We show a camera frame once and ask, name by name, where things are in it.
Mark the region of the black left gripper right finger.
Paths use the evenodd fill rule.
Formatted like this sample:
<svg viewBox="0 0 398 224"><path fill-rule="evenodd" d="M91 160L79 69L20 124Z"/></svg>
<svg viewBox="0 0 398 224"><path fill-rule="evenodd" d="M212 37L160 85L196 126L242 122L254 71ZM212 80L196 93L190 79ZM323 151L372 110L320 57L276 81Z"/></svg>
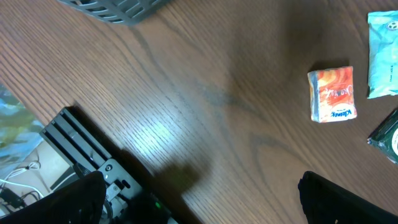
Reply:
<svg viewBox="0 0 398 224"><path fill-rule="evenodd" d="M306 171L298 183L300 203L309 224L397 223L390 213L326 178Z"/></svg>

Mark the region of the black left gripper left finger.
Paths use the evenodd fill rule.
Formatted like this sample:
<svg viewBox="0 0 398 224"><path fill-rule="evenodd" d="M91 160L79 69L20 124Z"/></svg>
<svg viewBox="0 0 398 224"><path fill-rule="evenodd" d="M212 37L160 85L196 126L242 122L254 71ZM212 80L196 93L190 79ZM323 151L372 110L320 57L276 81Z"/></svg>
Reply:
<svg viewBox="0 0 398 224"><path fill-rule="evenodd" d="M98 224L106 196L103 174L82 179L1 219L1 224Z"/></svg>

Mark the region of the orange tissue pack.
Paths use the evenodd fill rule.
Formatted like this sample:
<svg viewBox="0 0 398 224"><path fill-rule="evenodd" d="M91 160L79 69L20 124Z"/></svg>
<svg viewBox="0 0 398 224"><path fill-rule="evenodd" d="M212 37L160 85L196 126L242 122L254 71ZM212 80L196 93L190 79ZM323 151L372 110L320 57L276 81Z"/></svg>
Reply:
<svg viewBox="0 0 398 224"><path fill-rule="evenodd" d="M312 71L307 76L312 121L330 123L357 117L352 66Z"/></svg>

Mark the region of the teal wet wipes pack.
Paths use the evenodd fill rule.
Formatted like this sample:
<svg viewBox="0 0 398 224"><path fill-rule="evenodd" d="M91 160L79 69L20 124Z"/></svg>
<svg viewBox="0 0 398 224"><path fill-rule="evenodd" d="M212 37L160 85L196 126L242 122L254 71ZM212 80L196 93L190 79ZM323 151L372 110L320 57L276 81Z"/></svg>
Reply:
<svg viewBox="0 0 398 224"><path fill-rule="evenodd" d="M397 11L368 14L368 98L397 94Z"/></svg>

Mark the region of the grey plastic mesh basket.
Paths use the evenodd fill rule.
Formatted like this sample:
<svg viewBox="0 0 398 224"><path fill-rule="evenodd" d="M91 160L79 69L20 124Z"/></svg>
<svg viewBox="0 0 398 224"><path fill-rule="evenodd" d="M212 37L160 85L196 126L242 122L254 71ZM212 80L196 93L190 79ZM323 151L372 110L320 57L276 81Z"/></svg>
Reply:
<svg viewBox="0 0 398 224"><path fill-rule="evenodd" d="M102 22L133 26L147 19L170 0L59 0Z"/></svg>

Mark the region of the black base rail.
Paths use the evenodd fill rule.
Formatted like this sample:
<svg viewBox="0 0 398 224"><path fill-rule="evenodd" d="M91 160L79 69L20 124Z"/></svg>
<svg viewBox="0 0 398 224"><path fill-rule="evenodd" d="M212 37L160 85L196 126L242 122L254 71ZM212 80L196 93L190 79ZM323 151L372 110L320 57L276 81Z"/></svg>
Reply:
<svg viewBox="0 0 398 224"><path fill-rule="evenodd" d="M77 179L102 173L106 187L101 223L165 223L181 221L143 182L112 156L106 138L84 123L77 108L67 106L40 135L74 170Z"/></svg>

